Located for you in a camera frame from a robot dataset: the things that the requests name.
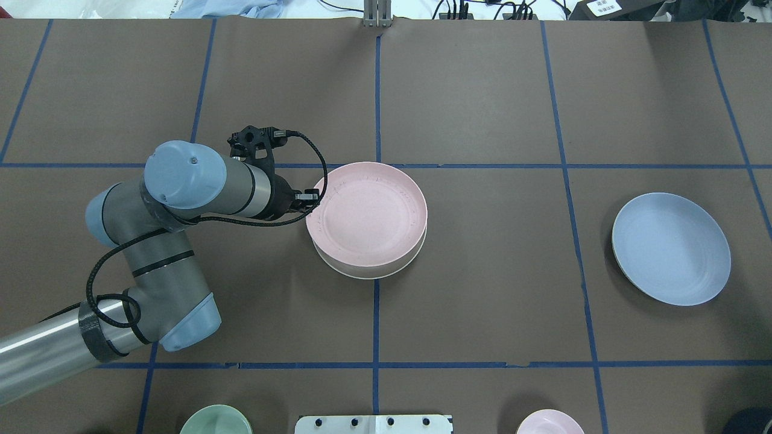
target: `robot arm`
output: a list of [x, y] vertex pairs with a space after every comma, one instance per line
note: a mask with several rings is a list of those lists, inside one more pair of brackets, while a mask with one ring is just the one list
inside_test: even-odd
[[[94, 198], [86, 209], [89, 231], [124, 253], [136, 284], [118, 299], [88, 295], [75, 309], [1, 339], [0, 405], [145, 344], [176, 351], [214, 333], [221, 318], [184, 230], [207, 220], [233, 222], [201, 217], [208, 213], [263, 221], [302, 213], [252, 223], [282, 225], [312, 211], [323, 192], [294, 190], [274, 173], [273, 148], [293, 135], [317, 152], [326, 177], [323, 158], [305, 136], [250, 126], [228, 140], [230, 157], [201, 144], [166, 142], [141, 177]], [[266, 156], [257, 158], [262, 150]]]

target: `metal tube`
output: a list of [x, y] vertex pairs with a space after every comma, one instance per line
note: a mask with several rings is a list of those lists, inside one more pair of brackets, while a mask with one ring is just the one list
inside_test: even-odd
[[[99, 306], [114, 320], [126, 320], [123, 302], [102, 300]], [[131, 329], [100, 324], [118, 351], [143, 346]], [[37, 323], [0, 340], [0, 405], [99, 364], [80, 335], [77, 309]]]

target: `blue cloth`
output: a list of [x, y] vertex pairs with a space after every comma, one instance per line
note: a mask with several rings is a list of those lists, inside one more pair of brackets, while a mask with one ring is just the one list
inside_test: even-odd
[[250, 18], [279, 18], [284, 0], [185, 0], [172, 18], [217, 18], [241, 15]]

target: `white metal plate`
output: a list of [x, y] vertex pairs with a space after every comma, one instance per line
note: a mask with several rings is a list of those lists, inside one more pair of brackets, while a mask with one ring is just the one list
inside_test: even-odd
[[295, 434], [452, 434], [449, 415], [304, 416]]

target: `pink bowl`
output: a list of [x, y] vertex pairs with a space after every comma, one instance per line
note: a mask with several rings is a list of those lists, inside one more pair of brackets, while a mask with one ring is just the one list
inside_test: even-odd
[[319, 256], [357, 279], [379, 279], [405, 268], [423, 246], [426, 223], [421, 189], [404, 172], [374, 162], [330, 172], [322, 204], [306, 217]]

